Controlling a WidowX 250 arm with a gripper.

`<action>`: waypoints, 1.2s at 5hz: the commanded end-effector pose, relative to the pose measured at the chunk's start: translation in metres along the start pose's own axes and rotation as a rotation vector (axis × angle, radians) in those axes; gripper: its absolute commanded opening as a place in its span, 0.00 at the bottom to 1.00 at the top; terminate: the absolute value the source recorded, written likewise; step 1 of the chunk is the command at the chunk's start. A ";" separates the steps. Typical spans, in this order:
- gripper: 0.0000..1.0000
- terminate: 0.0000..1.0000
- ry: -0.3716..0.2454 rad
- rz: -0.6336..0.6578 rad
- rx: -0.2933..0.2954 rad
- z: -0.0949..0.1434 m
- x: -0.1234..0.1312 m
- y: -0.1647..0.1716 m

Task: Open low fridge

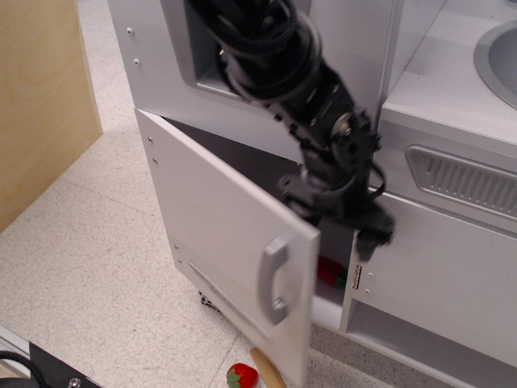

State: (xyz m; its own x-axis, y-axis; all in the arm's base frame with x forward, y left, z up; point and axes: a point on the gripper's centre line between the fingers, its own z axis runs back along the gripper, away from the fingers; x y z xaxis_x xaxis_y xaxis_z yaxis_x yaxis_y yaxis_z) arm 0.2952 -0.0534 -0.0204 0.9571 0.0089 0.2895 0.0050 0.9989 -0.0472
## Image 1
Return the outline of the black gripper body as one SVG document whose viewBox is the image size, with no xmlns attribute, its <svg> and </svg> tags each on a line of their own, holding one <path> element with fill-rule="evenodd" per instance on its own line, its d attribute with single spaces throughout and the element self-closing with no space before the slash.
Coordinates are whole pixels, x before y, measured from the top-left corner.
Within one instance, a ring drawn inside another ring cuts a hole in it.
<svg viewBox="0 0 517 388">
<path fill-rule="evenodd" d="M 316 210 L 319 221 L 327 217 L 359 232 L 373 231 L 380 245 L 391 243 L 395 232 L 395 221 L 376 203 L 385 186 L 385 174 L 374 162 L 348 173 L 324 159 L 307 159 L 299 174 L 277 183 L 286 204 L 293 199 Z"/>
</svg>

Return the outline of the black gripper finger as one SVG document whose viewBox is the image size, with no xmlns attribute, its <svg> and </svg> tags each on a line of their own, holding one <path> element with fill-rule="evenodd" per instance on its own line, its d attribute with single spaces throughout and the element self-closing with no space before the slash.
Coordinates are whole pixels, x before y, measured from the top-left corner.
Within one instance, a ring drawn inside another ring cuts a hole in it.
<svg viewBox="0 0 517 388">
<path fill-rule="evenodd" d="M 309 206 L 293 199 L 289 199 L 287 201 L 287 206 L 301 219 L 310 223 L 311 225 L 319 224 L 319 213 L 316 210 L 310 208 Z"/>
<path fill-rule="evenodd" d="M 361 230 L 356 236 L 355 250 L 362 262 L 368 262 L 380 245 L 379 235 L 370 230 Z"/>
</svg>

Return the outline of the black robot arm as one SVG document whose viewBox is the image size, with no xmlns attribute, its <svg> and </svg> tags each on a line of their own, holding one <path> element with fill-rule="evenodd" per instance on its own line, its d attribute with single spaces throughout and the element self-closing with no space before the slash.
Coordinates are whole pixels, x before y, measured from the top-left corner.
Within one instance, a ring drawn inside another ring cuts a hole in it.
<svg viewBox="0 0 517 388">
<path fill-rule="evenodd" d="M 371 174 L 379 135 L 322 56 L 315 27 L 290 1 L 193 1 L 220 46 L 217 64 L 230 89 L 284 124 L 300 146 L 299 176 L 280 179 L 285 203 L 306 221 L 328 217 L 357 231 L 367 262 L 394 235 L 377 204 Z"/>
</svg>

